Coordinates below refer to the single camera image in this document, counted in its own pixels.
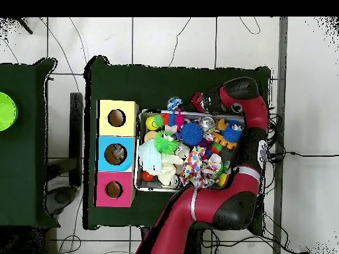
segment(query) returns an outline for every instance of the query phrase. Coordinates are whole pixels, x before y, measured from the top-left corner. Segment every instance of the green bowl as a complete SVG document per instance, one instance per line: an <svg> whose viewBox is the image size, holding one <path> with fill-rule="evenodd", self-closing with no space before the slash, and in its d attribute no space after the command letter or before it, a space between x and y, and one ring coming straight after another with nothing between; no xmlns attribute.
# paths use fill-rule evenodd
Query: green bowl
<svg viewBox="0 0 339 254"><path fill-rule="evenodd" d="M0 132L12 126L17 119L18 108L5 93L0 92Z"/></svg>

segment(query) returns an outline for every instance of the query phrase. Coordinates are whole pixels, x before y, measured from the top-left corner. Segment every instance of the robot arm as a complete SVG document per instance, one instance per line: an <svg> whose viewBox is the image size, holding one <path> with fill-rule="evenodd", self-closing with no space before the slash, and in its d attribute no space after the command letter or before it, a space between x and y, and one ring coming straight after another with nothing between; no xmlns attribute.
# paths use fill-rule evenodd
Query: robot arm
<svg viewBox="0 0 339 254"><path fill-rule="evenodd" d="M180 190L170 200L136 254L183 254L189 227L210 223L221 230L241 230L253 218L260 176L266 160L267 108L256 82L235 79L216 91L193 96L200 112L219 114L224 107L243 112L246 129L238 157L223 189Z"/></svg>

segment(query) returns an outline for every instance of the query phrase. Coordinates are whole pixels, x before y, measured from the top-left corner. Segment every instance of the shape sorter box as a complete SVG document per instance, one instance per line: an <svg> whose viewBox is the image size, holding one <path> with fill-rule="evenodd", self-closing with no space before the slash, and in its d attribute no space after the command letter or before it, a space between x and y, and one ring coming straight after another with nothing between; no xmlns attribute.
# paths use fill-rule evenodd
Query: shape sorter box
<svg viewBox="0 0 339 254"><path fill-rule="evenodd" d="M110 183L118 183L120 185L121 191L117 198L110 197L107 192L107 187ZM97 198L94 202L96 207L130 207L135 196L133 174L98 172L96 194Z"/></svg>
<svg viewBox="0 0 339 254"><path fill-rule="evenodd" d="M101 99L99 104L99 135L100 136L135 136L136 117L139 106L134 101L111 101ZM122 124L114 126L110 123L110 114L120 111Z"/></svg>
<svg viewBox="0 0 339 254"><path fill-rule="evenodd" d="M118 165L113 165L107 161L105 157L111 144L120 144L124 148L124 161ZM135 154L135 137L123 138L116 136L99 136L99 155L98 172L115 171L115 172L134 172L134 154Z"/></svg>

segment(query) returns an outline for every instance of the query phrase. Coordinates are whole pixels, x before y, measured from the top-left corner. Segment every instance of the dark green table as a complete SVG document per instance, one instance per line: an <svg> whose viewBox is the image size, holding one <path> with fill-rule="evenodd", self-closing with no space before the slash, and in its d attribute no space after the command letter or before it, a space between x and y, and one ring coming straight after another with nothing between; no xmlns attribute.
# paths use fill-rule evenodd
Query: dark green table
<svg viewBox="0 0 339 254"><path fill-rule="evenodd" d="M0 225L57 227L44 210L45 84L54 59L0 64L0 91L17 104L17 121L0 132Z"/></svg>
<svg viewBox="0 0 339 254"><path fill-rule="evenodd" d="M153 226L173 193L137 191L130 208L93 206L95 172L96 104L98 99L135 101L139 109L166 110L174 95L188 103L197 91L208 91L238 77L256 80L267 104L271 71L235 68L189 69L146 67L143 65L109 65L103 56L93 57L85 68L85 159L84 159L84 228L104 226Z"/></svg>

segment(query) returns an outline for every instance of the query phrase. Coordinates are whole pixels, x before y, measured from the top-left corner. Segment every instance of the circular hole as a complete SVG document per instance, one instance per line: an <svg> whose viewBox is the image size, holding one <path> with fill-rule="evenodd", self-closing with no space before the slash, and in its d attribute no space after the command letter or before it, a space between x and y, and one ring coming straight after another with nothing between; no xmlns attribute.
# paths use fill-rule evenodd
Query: circular hole
<svg viewBox="0 0 339 254"><path fill-rule="evenodd" d="M110 182L106 185L105 192L111 198L118 198L122 194L122 186L117 181Z"/></svg>
<svg viewBox="0 0 339 254"><path fill-rule="evenodd" d="M123 126L124 123L126 122L126 115L122 110L115 109L109 113L107 120L109 121L109 124L111 126L115 127Z"/></svg>
<svg viewBox="0 0 339 254"><path fill-rule="evenodd" d="M110 144L105 150L105 159L111 165L120 165L127 157L127 150L121 144Z"/></svg>

